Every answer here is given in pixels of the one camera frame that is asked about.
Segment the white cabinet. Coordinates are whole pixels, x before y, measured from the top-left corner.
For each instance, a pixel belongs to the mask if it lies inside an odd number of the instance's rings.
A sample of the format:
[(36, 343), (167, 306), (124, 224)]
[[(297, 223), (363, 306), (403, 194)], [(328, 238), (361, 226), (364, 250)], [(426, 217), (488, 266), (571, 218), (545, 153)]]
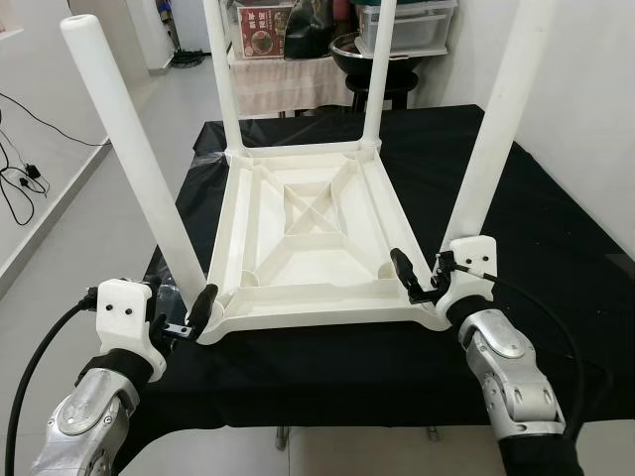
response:
[(171, 68), (176, 53), (156, 1), (158, 0), (124, 0), (139, 41), (141, 58), (150, 71)]

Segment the black bag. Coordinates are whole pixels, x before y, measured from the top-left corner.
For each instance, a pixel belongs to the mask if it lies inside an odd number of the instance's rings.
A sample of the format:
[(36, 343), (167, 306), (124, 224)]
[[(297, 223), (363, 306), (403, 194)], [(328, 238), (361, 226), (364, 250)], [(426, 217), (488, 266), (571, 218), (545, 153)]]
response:
[(326, 58), (335, 29), (332, 0), (296, 0), (283, 41), (283, 59)]

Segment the red brown cardboard box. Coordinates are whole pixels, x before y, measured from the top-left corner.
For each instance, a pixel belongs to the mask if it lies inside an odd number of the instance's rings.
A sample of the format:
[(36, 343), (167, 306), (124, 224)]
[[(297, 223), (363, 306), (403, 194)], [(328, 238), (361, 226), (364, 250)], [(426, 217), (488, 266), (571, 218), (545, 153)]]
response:
[(245, 60), (282, 59), (294, 0), (235, 0), (239, 46)]

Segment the white plastic table top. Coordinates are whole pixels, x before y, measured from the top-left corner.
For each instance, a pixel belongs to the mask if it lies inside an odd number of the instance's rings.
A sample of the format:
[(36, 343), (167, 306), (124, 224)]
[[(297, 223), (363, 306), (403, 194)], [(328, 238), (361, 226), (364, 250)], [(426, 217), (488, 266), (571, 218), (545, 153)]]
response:
[(431, 271), (376, 142), (228, 150), (228, 178), (207, 273), (216, 312), (199, 343), (231, 332), (417, 322), (446, 330), (413, 303), (391, 254)]

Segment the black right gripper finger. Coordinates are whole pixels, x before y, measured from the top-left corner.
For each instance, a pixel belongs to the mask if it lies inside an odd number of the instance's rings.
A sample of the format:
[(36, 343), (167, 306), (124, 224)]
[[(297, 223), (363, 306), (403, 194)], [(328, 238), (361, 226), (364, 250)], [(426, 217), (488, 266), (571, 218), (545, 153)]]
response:
[(421, 303), (425, 300), (425, 290), (422, 289), (418, 281), (412, 260), (400, 248), (390, 251), (391, 263), (393, 263), (394, 273), (400, 285), (407, 291), (409, 303)]

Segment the black table cloth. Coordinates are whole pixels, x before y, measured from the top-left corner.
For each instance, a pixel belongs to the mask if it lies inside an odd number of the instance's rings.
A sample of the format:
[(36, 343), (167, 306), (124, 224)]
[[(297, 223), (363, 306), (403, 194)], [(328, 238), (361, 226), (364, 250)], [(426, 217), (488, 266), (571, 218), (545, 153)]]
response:
[[(387, 110), (382, 119), (387, 176), (427, 258), (439, 248), (482, 115), (467, 104)], [(574, 401), (576, 370), (557, 321), (584, 359), (585, 420), (630, 418), (630, 255), (521, 146), (505, 164), (485, 230), (503, 278), (495, 298), (536, 346), (563, 407)], [(174, 345), (167, 372), (142, 391), (115, 467), (188, 429), (487, 421), (453, 331), (386, 322), (231, 332), (210, 345)]]

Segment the beige cloth covered table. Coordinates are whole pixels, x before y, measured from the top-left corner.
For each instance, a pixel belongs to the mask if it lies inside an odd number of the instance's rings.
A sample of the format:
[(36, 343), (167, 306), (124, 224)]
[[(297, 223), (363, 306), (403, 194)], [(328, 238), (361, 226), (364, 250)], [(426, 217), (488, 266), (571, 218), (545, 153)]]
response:
[(332, 58), (237, 59), (228, 64), (240, 115), (263, 115), (326, 105), (349, 107), (354, 94)]

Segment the clear plastic bag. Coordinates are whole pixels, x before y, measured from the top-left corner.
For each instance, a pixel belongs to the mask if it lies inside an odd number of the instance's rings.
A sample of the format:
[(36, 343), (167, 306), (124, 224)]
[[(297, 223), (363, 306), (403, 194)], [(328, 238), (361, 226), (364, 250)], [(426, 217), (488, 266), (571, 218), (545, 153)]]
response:
[(231, 160), (225, 151), (198, 153), (190, 163), (188, 174), (191, 177), (226, 176), (230, 171)]

